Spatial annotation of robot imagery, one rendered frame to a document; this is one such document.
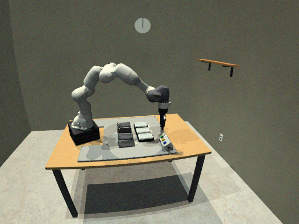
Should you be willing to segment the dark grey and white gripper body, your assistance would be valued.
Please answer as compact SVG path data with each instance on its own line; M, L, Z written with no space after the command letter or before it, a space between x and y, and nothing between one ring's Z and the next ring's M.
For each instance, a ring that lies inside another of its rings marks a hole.
M168 112L168 108L167 109L158 109L158 112L161 113L162 115L162 119L164 118L165 114Z

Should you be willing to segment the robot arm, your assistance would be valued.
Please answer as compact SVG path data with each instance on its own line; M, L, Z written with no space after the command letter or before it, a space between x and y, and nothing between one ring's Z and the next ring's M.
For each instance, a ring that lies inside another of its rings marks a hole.
M72 128L87 130L93 127L91 104L86 99L95 93L95 86L99 80L107 84L115 80L115 77L120 78L129 85L137 86L145 93L150 102L158 102L160 109L167 109L171 105L167 86L160 85L156 89L148 86L128 66L122 63L118 65L109 63L103 67L93 66L84 79L84 85L71 93L72 99L79 105L78 116L75 117L71 125Z

